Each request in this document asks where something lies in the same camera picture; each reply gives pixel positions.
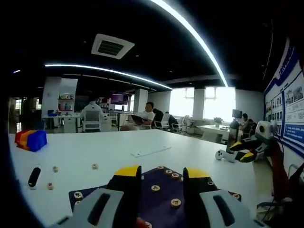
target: white controller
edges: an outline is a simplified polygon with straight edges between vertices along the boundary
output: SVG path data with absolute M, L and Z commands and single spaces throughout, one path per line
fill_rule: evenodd
M 228 160 L 229 162 L 235 163 L 236 161 L 236 152 L 234 153 L 227 153 L 224 150 L 219 150 L 215 153 L 215 158 L 217 160 L 221 160 L 222 158 L 225 158 L 226 160 Z

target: colorful toy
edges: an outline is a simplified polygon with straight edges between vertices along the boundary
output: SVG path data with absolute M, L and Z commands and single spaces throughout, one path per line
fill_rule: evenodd
M 47 133 L 45 131 L 21 131 L 16 133 L 15 143 L 24 150 L 37 152 L 48 143 Z

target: potted plant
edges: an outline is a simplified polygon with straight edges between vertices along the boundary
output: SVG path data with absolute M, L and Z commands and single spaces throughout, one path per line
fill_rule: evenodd
M 213 118 L 213 121 L 214 121 L 214 123 L 215 123 L 215 126 L 216 126 L 216 127 L 219 127 L 219 125 L 222 124 L 223 119 L 220 118 L 220 117 L 214 117 L 214 118 Z

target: led light strip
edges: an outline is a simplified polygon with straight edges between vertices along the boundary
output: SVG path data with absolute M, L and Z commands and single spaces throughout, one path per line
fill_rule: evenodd
M 211 53 L 210 49 L 207 47 L 206 43 L 203 41 L 203 39 L 199 36 L 197 31 L 189 24 L 189 22 L 183 18 L 177 11 L 175 11 L 171 6 L 169 6 L 167 3 L 165 3 L 163 0 L 150 0 L 154 2 L 155 4 L 162 7 L 164 10 L 166 10 L 168 13 L 170 13 L 173 17 L 176 18 L 192 35 L 193 37 L 199 42 L 199 44 L 203 47 L 211 61 L 213 62 L 215 68 L 218 70 L 218 73 L 220 77 L 222 78 L 223 83 L 226 87 L 228 87 L 227 81 L 224 77 L 224 74 L 222 70 L 219 67 L 219 64 L 217 63 L 216 59 L 214 58 L 213 54 Z
M 138 76 L 135 76 L 135 75 L 130 75 L 130 74 L 124 73 L 124 72 L 105 69 L 105 68 L 100 68 L 100 67 L 95 67 L 95 66 L 84 66 L 84 65 L 74 65 L 74 64 L 45 64 L 45 66 L 46 67 L 60 67 L 60 66 L 61 67 L 78 67 L 78 68 L 87 68 L 87 69 L 93 69 L 93 70 L 102 70 L 102 71 L 111 72 L 111 73 L 114 73 L 114 74 L 119 74 L 119 75 L 124 75 L 124 76 L 128 76 L 128 77 L 136 78 L 136 79 L 139 79 L 139 80 L 142 80 L 142 81 L 145 81 L 145 82 L 149 82 L 149 83 L 152 83 L 152 84 L 155 84 L 155 85 L 158 85 L 158 86 L 162 86 L 164 88 L 172 90 L 171 87 L 168 87 L 166 85 L 162 85 L 160 83 L 148 80 L 148 79 L 143 78 L 143 77 L 138 77 Z

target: man in white shirt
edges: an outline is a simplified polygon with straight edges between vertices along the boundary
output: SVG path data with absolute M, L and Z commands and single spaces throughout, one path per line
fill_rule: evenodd
M 124 125 L 120 128 L 121 131 L 134 131 L 134 130 L 140 130 L 141 125 L 151 125 L 153 119 L 154 119 L 154 113 L 153 113 L 154 104 L 153 102 L 146 103 L 145 111 L 142 113 L 136 113 L 134 115 L 140 116 L 144 121 L 141 122 L 134 122 L 130 123 L 128 125 Z
M 81 111 L 80 118 L 84 118 L 86 115 L 86 111 L 99 111 L 99 120 L 104 117 L 103 110 L 99 105 L 96 104 L 95 98 L 90 99 L 91 102 Z

